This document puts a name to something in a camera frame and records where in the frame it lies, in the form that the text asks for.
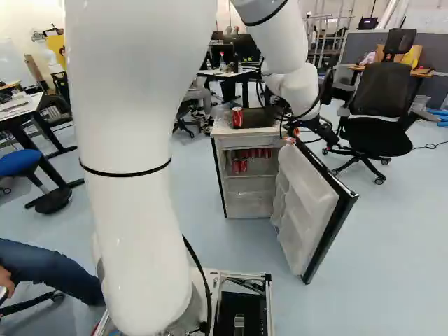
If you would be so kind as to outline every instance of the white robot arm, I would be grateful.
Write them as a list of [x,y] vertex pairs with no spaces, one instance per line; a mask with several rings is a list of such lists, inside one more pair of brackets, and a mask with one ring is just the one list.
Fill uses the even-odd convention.
[[[233,0],[295,115],[315,120],[316,68],[296,0]],[[67,1],[67,64],[80,162],[114,323],[155,335],[195,301],[170,197],[177,108],[207,51],[214,0]]]

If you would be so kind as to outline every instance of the floor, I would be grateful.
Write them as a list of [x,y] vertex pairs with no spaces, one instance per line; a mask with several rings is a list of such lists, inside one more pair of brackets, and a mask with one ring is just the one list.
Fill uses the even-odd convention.
[[[257,106],[254,87],[250,92],[251,105]],[[336,120],[339,104],[334,101],[324,106],[322,114]],[[72,127],[57,135],[65,146],[76,142]],[[415,146],[448,140],[447,130],[424,122],[414,125],[409,135]],[[303,137],[315,136],[303,133]],[[53,150],[42,138],[36,138],[36,143],[45,153]],[[343,163],[343,157],[323,157],[321,147],[322,143],[311,145],[329,167]],[[290,273],[267,219],[224,219],[208,138],[175,134],[172,195],[181,229],[204,266],[273,274],[278,336],[446,335],[448,192],[443,181],[447,153],[448,146],[441,146],[393,159],[380,168],[388,178],[382,186],[373,183],[374,176],[362,164],[342,173],[340,179],[360,199],[309,286]],[[76,151],[51,162],[67,180],[83,175]],[[41,172],[38,175],[51,186]],[[37,195],[37,188],[19,180],[9,202],[0,198],[1,236],[61,251],[94,272],[92,217],[85,187],[75,189],[70,205],[52,216],[23,209]],[[21,284],[14,300],[25,300],[45,289]],[[61,306],[49,306],[42,304],[5,318],[0,334],[85,336],[102,313],[71,298]]]

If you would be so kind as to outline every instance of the yellow object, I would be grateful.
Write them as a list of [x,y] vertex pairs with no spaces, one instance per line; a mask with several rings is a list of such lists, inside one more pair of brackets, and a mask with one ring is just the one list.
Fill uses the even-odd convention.
[[60,49],[65,45],[64,35],[47,36],[46,38],[48,49],[51,49],[57,57],[57,61],[67,71],[67,63],[65,57],[61,55]]
[[419,63],[422,47],[421,45],[413,45],[411,50],[403,57],[400,63],[408,64],[415,69]]

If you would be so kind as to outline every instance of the open fridge door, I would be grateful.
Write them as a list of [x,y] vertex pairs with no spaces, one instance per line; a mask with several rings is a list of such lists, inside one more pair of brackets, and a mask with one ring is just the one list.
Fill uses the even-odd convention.
[[304,283],[311,283],[357,199],[300,140],[280,150],[271,222]]

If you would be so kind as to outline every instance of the computer monitor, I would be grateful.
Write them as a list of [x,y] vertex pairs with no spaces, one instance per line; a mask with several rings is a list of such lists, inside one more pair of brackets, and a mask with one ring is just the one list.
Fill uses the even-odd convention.
[[224,61],[226,64],[235,61],[235,50],[233,44],[216,44],[211,45],[211,65],[219,67],[221,60],[221,53],[224,53]]
[[224,42],[233,43],[235,54],[241,60],[260,61],[260,51],[250,34],[224,35]]
[[224,37],[224,31],[222,30],[214,31],[211,35],[212,40],[222,40],[223,37]]

